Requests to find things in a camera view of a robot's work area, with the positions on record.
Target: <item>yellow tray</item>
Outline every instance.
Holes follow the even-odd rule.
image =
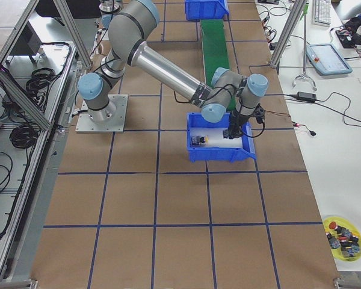
[[[342,260],[342,261],[356,261],[358,260],[360,257],[361,257],[361,234],[360,232],[356,229],[355,226],[353,226],[352,223],[350,223],[348,220],[344,219],[344,218],[341,218],[341,217],[336,217],[336,216],[333,216],[333,217],[328,217],[326,218],[324,221],[323,221],[323,224],[324,224],[324,228],[325,228],[325,231],[326,232],[329,232],[331,233],[333,236],[335,236],[335,231],[332,230],[332,229],[329,229],[329,224],[331,222],[336,222],[337,225],[339,226],[342,226],[342,227],[345,227],[347,228],[349,231],[351,231],[353,233],[353,235],[355,235],[356,237],[358,237],[359,239],[359,246],[360,246],[360,252],[355,254],[354,257],[348,257],[348,258],[345,258],[344,256],[342,256],[342,253],[341,253],[341,248],[338,248],[338,249],[332,249],[332,254],[333,254],[333,257],[334,258],[337,258],[339,260]]]

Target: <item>keyboard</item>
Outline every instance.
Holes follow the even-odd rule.
[[[330,26],[330,6],[331,0],[314,0],[313,1],[313,24],[321,26]]]

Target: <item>blue joint cap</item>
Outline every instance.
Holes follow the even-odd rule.
[[[159,24],[159,20],[161,20],[159,16],[158,9],[154,5],[154,3],[151,0],[137,0],[138,2],[141,2],[146,8],[151,12],[152,16],[154,16],[156,20],[156,26]]]
[[[90,101],[96,98],[103,89],[103,80],[96,73],[83,75],[78,82],[78,90],[84,100]]]
[[[111,14],[106,14],[102,16],[102,24],[104,28],[108,29],[112,18],[113,16]]]
[[[247,78],[247,87],[256,96],[262,97],[269,87],[269,80],[262,74],[252,74]]]
[[[219,122],[226,112],[226,107],[221,104],[208,104],[202,108],[202,117],[212,123]]]
[[[218,79],[220,79],[222,74],[224,74],[226,71],[228,71],[228,69],[226,69],[226,68],[223,68],[223,67],[218,67],[217,68],[217,70],[214,72],[214,75],[212,76],[212,79],[211,79],[211,85],[213,87],[217,83]]]

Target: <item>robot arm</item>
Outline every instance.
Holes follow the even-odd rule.
[[[104,121],[112,116],[114,108],[108,92],[123,76],[124,64],[127,63],[140,67],[200,107],[208,122],[219,122],[232,96],[236,95],[239,102],[230,116],[225,137],[242,136],[242,125],[253,115],[268,88],[266,77],[252,75],[246,78],[219,68],[213,77],[214,87],[210,88],[147,45],[145,39],[158,23],[159,13],[151,0],[132,0],[113,16],[108,30],[112,50],[102,61],[102,71],[89,73],[79,81],[79,91],[93,120]]]

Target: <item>green conveyor belt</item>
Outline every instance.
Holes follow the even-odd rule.
[[[227,56],[226,39],[223,31],[223,20],[201,20],[203,61],[205,64],[205,79],[211,85],[211,79],[218,67],[230,69]],[[235,99],[232,99],[227,110],[233,110]]]

